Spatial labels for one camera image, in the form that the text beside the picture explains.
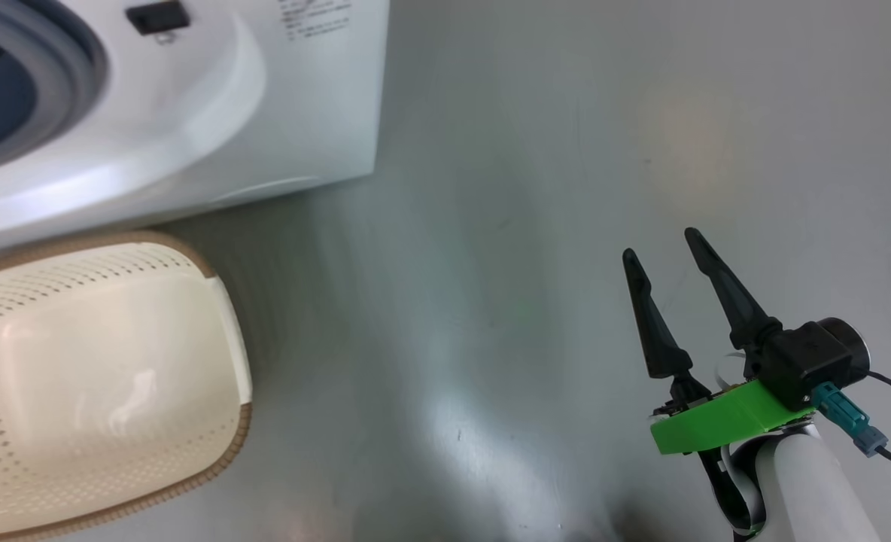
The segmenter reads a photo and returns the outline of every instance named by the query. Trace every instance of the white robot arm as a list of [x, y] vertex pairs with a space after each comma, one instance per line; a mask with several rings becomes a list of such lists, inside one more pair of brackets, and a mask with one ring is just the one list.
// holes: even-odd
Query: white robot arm
[[879, 542], [813, 416], [831, 419], [866, 456], [891, 461], [886, 436], [841, 391], [868, 376], [891, 380], [870, 371], [868, 347], [844, 320], [783, 329], [699, 231], [687, 229], [686, 241], [713, 283], [732, 344], [746, 354], [746, 382], [711, 392], [690, 375], [693, 361], [659, 315], [636, 254], [625, 250], [649, 376], [673, 377], [671, 400], [653, 410], [656, 446], [664, 454], [696, 453], [737, 541]]

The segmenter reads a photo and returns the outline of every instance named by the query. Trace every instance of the white washing machine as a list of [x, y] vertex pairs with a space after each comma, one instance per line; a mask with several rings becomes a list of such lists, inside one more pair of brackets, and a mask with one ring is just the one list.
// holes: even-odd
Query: white washing machine
[[0, 250], [369, 174], [388, 0], [0, 0]]

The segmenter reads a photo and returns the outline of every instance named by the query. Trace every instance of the green 3d-printed bracket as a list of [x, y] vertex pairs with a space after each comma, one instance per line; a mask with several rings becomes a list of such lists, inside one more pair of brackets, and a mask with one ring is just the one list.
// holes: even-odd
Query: green 3d-printed bracket
[[653, 423], [649, 431], [659, 453], [700, 452], [763, 435], [813, 410], [809, 407], [790, 412], [754, 380]]

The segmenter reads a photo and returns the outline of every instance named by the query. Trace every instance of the floor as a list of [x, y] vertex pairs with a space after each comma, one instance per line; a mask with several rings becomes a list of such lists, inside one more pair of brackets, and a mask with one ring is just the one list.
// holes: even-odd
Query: floor
[[[374, 175], [161, 227], [238, 309], [242, 454], [67, 540], [731, 540], [649, 438], [667, 384], [620, 265], [713, 385], [735, 359], [686, 226], [891, 375], [891, 0], [393, 0]], [[891, 438], [891, 392], [852, 398]], [[821, 432], [891, 540], [891, 465]]]

